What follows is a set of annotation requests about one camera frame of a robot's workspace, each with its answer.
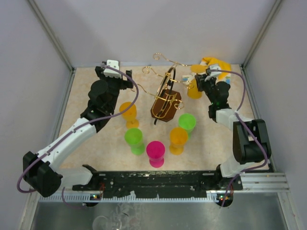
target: gray wall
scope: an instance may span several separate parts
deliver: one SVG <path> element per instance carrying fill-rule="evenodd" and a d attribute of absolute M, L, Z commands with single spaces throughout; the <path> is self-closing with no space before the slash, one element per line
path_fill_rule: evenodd
<path fill-rule="evenodd" d="M 307 1 L 286 0 L 247 68 L 277 169 L 307 213 Z M 303 219 L 307 228 L 307 219 Z"/>
<path fill-rule="evenodd" d="M 0 228 L 15 230 L 22 157 L 50 142 L 70 74 L 26 1 L 1 2 L 0 31 Z"/>
<path fill-rule="evenodd" d="M 242 63 L 274 0 L 36 0 L 74 66 L 153 53 Z"/>

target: wooden table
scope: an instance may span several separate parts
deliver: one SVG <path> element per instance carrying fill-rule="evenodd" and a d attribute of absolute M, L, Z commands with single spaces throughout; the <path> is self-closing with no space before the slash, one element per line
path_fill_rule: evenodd
<path fill-rule="evenodd" d="M 140 66 L 121 67 L 122 71 L 132 70 L 133 79 L 141 84 L 147 91 L 156 92 L 161 78 L 153 72 L 144 74 Z M 169 66 L 154 66 L 156 72 L 164 74 Z M 240 72 L 239 65 L 232 66 L 234 71 Z M 177 67 L 176 78 L 189 74 L 188 67 Z M 65 116 L 63 119 L 61 134 L 65 132 L 80 117 L 80 113 L 87 107 L 88 92 L 94 81 L 98 80 L 94 68 L 77 68 L 72 85 Z M 243 82 L 238 76 L 231 76 L 231 89 L 229 104 L 236 109 L 240 103 Z M 223 163 L 232 156 L 232 132 L 226 127 L 215 123 L 208 117 L 208 98 L 203 93 L 200 99 L 193 100 L 187 96 L 187 89 L 183 84 L 175 83 L 175 91 L 180 92 L 185 107 L 178 110 L 173 120 L 165 123 L 158 121 L 154 125 L 150 109 L 154 98 L 140 89 L 139 98 L 136 102 L 137 119 L 140 122 L 139 129 L 143 132 L 144 142 L 147 145 L 153 140 L 159 140 L 165 145 L 165 163 L 155 169 L 149 164 L 146 152 L 141 156 L 131 153 L 129 146 L 124 140 L 127 131 L 125 120 L 119 116 L 112 118 L 108 124 L 94 137 L 84 142 L 62 164 L 63 168 L 80 167 L 89 164 L 99 171 L 133 171 L 133 170 L 215 170 L 218 164 Z M 130 89 L 120 91 L 115 112 L 118 113 L 120 105 L 132 101 L 135 93 Z M 169 132 L 177 127 L 178 118 L 183 113 L 191 113 L 197 119 L 197 125 L 191 137 L 185 145 L 183 154 L 175 156 L 168 150 Z M 253 113 L 248 96 L 245 97 L 240 113 L 253 118 Z"/>

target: yellow cloth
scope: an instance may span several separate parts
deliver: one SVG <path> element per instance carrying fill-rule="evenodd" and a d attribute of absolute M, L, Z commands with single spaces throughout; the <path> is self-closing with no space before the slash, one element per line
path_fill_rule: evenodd
<path fill-rule="evenodd" d="M 207 64 L 207 66 L 210 65 L 214 65 L 214 64 L 218 64 L 222 70 L 228 70 L 231 71 L 231 65 L 227 62 L 224 62 L 222 60 L 219 60 L 215 57 L 204 57 L 202 60 L 202 62 L 205 62 Z M 225 78 L 230 75 L 229 73 L 221 73 L 218 77 L 218 80 L 225 80 Z"/>

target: gray floor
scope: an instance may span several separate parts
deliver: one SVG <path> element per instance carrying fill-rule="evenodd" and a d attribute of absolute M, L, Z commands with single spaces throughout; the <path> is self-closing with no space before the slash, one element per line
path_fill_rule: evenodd
<path fill-rule="evenodd" d="M 31 230 L 91 230 L 98 216 L 104 216 L 99 218 L 102 230 L 287 229 L 276 194 L 235 194 L 228 208 L 214 203 L 101 203 L 77 210 L 39 203 Z"/>

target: robotic arm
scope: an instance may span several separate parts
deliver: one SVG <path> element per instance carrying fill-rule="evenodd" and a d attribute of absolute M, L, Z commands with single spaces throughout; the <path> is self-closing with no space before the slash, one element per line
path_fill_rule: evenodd
<path fill-rule="evenodd" d="M 261 162 L 264 156 L 256 142 L 239 122 L 236 111 L 232 110 L 227 103 L 230 85 L 224 81 L 216 83 L 216 77 L 221 73 L 218 70 L 221 68 L 217 64 L 211 65 L 205 74 L 196 75 L 195 79 L 198 91 L 204 91 L 211 102 L 209 118 L 233 131 L 233 156 L 217 168 L 222 178 L 231 178 L 256 162 Z M 269 158 L 271 146 L 264 120 L 253 120 L 241 115 L 240 118 L 257 138 Z"/>
<path fill-rule="evenodd" d="M 108 60 L 103 64 L 119 70 L 118 61 Z M 24 180 L 43 197 L 52 195 L 60 187 L 89 183 L 92 173 L 85 167 L 75 169 L 60 169 L 59 167 L 76 148 L 108 123 L 110 118 L 99 119 L 114 114 L 119 91 L 133 88 L 132 82 L 123 80 L 122 75 L 117 71 L 102 67 L 96 67 L 95 71 L 99 80 L 92 84 L 88 93 L 90 100 L 80 118 L 49 146 L 37 154 L 28 152 L 23 157 L 25 171 L 35 160 L 43 154 L 47 154 L 24 175 Z M 132 78 L 131 70 L 126 71 L 126 74 Z"/>

